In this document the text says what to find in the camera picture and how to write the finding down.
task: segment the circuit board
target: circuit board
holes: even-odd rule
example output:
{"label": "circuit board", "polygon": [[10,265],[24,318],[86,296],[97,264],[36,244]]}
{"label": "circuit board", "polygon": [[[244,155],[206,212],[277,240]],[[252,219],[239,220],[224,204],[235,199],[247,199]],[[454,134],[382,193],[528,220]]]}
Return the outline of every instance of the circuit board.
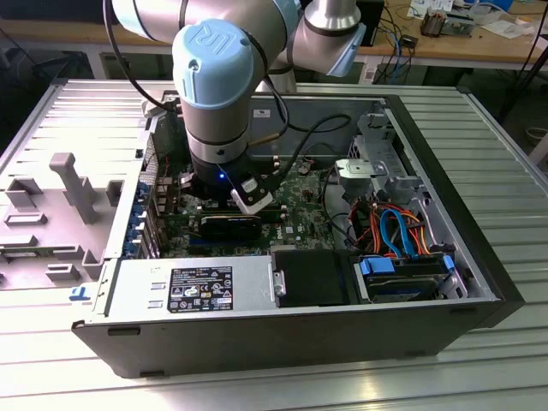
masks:
{"label": "circuit board", "polygon": [[271,251],[272,246],[332,249],[333,235],[319,202],[325,173],[311,170],[303,176],[297,169],[298,164],[273,194],[275,200],[272,204],[283,206],[283,221],[263,223],[260,237],[253,241],[204,241],[196,234],[198,221],[203,217],[200,211],[206,207],[211,210],[218,205],[212,200],[204,201],[182,194],[176,211],[163,217],[168,242],[162,257],[265,255]]}

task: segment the motherboard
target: motherboard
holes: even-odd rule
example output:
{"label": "motherboard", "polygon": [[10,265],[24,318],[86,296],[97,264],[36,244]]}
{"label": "motherboard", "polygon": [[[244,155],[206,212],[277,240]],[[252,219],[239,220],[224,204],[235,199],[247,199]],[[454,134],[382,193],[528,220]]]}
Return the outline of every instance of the motherboard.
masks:
{"label": "motherboard", "polygon": [[[165,233],[162,258],[265,255],[275,246],[297,249],[332,249],[333,235],[328,218],[319,201],[327,170],[306,170],[296,164],[284,184],[274,193],[274,201],[257,217],[246,217],[229,200],[220,205],[215,200],[200,200],[188,194],[173,198],[176,206],[162,219]],[[244,235],[230,238],[205,238],[205,222],[257,218],[259,229],[252,239]]]}

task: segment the robotic arm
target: robotic arm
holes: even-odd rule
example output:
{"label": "robotic arm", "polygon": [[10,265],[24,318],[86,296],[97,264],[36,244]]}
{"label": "robotic arm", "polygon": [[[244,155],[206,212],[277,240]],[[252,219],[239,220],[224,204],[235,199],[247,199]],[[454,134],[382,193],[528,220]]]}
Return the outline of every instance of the robotic arm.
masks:
{"label": "robotic arm", "polygon": [[118,20],[173,44],[194,174],[254,214],[276,189],[246,155],[250,98],[276,63],[344,76],[366,28],[356,0],[113,0]]}

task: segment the power supply label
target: power supply label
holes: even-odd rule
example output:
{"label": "power supply label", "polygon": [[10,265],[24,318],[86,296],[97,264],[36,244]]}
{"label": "power supply label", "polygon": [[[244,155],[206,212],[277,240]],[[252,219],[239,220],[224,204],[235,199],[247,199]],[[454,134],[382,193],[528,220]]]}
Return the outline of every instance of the power supply label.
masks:
{"label": "power supply label", "polygon": [[231,310],[233,281],[232,267],[175,268],[168,309],[171,313]]}

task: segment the ur logo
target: ur logo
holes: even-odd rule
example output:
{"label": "ur logo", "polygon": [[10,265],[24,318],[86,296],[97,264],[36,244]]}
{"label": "ur logo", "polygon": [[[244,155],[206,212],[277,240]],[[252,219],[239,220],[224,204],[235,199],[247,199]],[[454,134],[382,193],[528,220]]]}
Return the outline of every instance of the ur logo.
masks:
{"label": "ur logo", "polygon": [[203,24],[198,33],[194,36],[197,45],[209,48],[211,54],[221,55],[234,40],[234,35],[224,33],[218,27],[211,27]]}

